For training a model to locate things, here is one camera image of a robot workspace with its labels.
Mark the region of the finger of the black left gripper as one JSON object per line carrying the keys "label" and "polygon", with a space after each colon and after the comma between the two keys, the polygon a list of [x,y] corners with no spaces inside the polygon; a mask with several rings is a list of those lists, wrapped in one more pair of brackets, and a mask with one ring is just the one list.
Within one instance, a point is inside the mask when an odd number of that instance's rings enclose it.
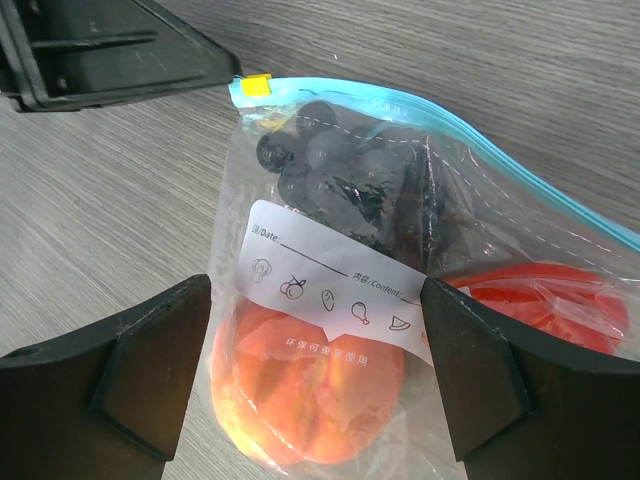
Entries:
{"label": "finger of the black left gripper", "polygon": [[1,94],[21,113],[131,104],[240,74],[236,55],[155,1],[1,4]]}

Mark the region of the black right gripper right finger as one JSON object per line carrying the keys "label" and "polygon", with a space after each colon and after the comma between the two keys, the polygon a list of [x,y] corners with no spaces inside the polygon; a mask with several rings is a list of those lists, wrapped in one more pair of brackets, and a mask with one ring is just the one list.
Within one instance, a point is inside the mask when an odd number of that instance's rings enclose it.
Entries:
{"label": "black right gripper right finger", "polygon": [[638,362],[560,340],[433,278],[421,301],[468,478],[638,478]]}

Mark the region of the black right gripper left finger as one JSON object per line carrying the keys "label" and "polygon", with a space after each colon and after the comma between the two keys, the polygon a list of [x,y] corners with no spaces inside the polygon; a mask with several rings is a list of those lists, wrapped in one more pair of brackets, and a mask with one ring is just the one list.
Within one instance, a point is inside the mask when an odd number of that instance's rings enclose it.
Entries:
{"label": "black right gripper left finger", "polygon": [[175,457],[208,276],[1,359],[5,479],[158,479]]}

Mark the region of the red fake pepper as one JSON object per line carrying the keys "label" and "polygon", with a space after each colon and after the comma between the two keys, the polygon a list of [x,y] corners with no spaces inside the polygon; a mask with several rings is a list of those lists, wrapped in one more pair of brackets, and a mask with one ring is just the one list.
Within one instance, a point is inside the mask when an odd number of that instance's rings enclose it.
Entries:
{"label": "red fake pepper", "polygon": [[447,283],[499,313],[600,353],[613,354],[630,329],[612,282],[575,267],[527,262]]}

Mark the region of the orange fake peach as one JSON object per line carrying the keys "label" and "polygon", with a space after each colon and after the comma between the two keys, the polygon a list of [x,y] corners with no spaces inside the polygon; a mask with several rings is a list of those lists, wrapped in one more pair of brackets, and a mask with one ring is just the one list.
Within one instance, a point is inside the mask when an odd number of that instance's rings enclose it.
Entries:
{"label": "orange fake peach", "polygon": [[279,466],[346,462],[385,429],[404,381],[404,353],[248,300],[218,328],[211,396],[245,455]]}

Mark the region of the yellow zipper slider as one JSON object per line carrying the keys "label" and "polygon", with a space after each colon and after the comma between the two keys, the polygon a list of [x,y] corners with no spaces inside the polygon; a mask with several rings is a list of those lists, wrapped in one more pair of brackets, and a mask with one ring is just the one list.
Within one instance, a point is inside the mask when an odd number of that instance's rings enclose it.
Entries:
{"label": "yellow zipper slider", "polygon": [[269,96],[271,94],[271,78],[270,73],[248,75],[240,82],[243,94],[247,97]]}

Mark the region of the dark fake grape bunch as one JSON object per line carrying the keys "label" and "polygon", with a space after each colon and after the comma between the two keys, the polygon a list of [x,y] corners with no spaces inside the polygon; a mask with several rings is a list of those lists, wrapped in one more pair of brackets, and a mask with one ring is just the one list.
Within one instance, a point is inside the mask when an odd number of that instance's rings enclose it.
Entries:
{"label": "dark fake grape bunch", "polygon": [[287,206],[416,270],[461,271],[482,250],[433,133],[314,101],[266,131],[255,154]]}

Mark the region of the clear zip top bag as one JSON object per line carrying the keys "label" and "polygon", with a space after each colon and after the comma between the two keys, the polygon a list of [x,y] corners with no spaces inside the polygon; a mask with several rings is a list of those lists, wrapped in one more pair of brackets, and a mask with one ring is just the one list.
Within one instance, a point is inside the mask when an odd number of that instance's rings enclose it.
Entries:
{"label": "clear zip top bag", "polygon": [[[330,465],[303,461],[279,466],[246,457],[287,479],[470,479],[454,456],[428,343],[421,301],[427,278],[448,284],[449,278],[527,262],[599,275],[619,290],[629,313],[630,329],[610,356],[639,364],[637,233],[570,199],[468,123],[426,99],[380,86],[310,77],[271,78],[269,96],[247,97],[242,79],[229,87],[239,123],[228,148],[215,219],[209,268],[211,324],[198,381],[216,420],[213,344],[218,328],[242,300],[318,326],[329,340],[351,335],[404,353],[404,381],[391,419],[354,458]],[[314,101],[385,125],[433,133],[442,140],[445,183],[474,220],[473,231],[482,240],[482,250],[469,267],[429,275],[282,201],[277,175],[258,164],[255,148],[266,131],[281,127]]]}

